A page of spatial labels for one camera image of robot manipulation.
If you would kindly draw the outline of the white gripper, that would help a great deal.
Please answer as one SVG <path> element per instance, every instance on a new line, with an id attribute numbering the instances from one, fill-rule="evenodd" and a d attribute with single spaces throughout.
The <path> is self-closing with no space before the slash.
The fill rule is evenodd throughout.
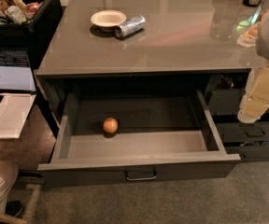
<path id="1" fill-rule="evenodd" d="M 269 108 L 269 63 L 263 68 L 252 68 L 248 74 L 245 94 L 242 97 L 238 120 L 254 123 Z"/>

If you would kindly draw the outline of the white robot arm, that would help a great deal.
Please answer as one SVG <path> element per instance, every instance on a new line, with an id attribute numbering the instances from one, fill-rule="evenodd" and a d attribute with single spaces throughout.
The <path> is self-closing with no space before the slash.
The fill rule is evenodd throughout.
<path id="1" fill-rule="evenodd" d="M 254 46 L 257 54 L 267 60 L 263 67 L 253 68 L 248 74 L 246 92 L 237 114 L 239 121 L 254 123 L 269 109 L 269 8 L 259 22 L 238 38 L 237 44 Z"/>

